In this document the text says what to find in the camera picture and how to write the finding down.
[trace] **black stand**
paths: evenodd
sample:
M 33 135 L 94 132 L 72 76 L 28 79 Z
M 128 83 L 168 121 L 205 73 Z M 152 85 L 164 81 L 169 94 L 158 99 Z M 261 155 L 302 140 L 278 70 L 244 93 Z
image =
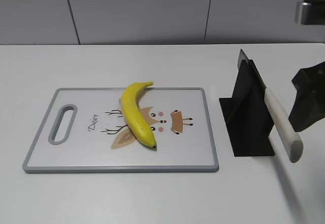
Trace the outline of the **black stand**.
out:
M 242 60 L 231 98 L 220 98 L 234 156 L 272 156 L 273 120 L 264 103 L 265 85 L 252 60 Z

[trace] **cutting board handle hole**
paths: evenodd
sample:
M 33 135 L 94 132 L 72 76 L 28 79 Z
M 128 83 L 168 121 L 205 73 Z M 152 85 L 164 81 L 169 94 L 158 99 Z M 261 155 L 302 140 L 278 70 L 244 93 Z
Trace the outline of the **cutting board handle hole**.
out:
M 76 113 L 75 105 L 69 104 L 61 107 L 49 135 L 50 144 L 61 144 L 68 139 Z

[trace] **deer illustration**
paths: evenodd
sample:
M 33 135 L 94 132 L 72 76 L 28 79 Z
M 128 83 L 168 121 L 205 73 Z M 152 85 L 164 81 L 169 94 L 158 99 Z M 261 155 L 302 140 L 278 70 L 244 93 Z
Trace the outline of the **deer illustration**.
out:
M 156 127 L 153 126 L 156 123 L 166 123 L 166 120 L 156 120 L 154 119 L 156 117 L 155 113 L 150 113 L 151 109 L 153 107 L 145 107 L 145 108 L 139 108 L 140 113 L 142 114 L 143 118 L 146 120 L 146 122 L 151 126 L 151 130 L 155 131 Z M 123 117 L 122 112 L 120 110 L 111 110 L 110 112 L 105 112 L 107 113 L 108 116 L 110 115 L 118 115 L 117 117 Z M 163 112 L 159 112 L 158 116 L 162 117 L 164 115 Z M 185 118 L 183 119 L 182 117 L 182 112 L 175 110 L 171 113 L 172 117 L 172 127 L 171 131 L 174 132 L 175 134 L 180 134 L 183 133 L 183 125 L 189 125 L 192 126 L 193 123 L 184 123 L 183 121 L 185 120 L 193 120 L 191 117 L 190 118 Z M 133 135 L 132 131 L 127 127 L 127 124 L 124 125 L 116 125 L 115 126 L 117 129 L 112 130 L 112 129 L 105 129 L 104 131 L 101 131 L 103 133 L 106 133 L 108 135 L 116 135 L 116 138 L 114 139 L 114 142 L 111 146 L 111 149 L 118 149 L 122 148 L 125 146 L 128 146 L 129 144 L 132 144 L 136 142 L 136 137 Z M 164 131 L 164 127 L 160 126 L 158 128 L 159 132 Z

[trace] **deer ear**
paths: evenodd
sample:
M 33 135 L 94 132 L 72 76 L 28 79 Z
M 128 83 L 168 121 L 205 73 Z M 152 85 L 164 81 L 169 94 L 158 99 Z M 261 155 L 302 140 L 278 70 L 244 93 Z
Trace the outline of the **deer ear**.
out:
M 111 146 L 111 149 L 118 149 L 122 148 L 125 146 L 128 146 L 129 144 L 132 144 L 135 142 L 137 139 L 131 132 L 129 128 L 121 131 L 116 138 L 114 139 L 114 142 Z

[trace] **deer antler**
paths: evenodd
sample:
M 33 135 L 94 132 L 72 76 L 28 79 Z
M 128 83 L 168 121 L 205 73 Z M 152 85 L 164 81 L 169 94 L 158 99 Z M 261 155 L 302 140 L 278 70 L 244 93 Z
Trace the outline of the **deer antler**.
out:
M 123 117 L 122 112 L 120 110 L 111 110 L 110 112 L 105 112 L 105 113 L 108 113 L 108 115 L 119 114 L 120 116 L 118 117 Z
M 119 129 L 117 129 L 117 130 L 105 129 L 104 131 L 101 131 L 101 132 L 113 135 L 113 134 L 117 134 L 119 131 L 122 130 L 122 128 L 124 128 L 126 126 L 127 126 L 127 124 L 125 124 L 124 126 L 116 126 Z

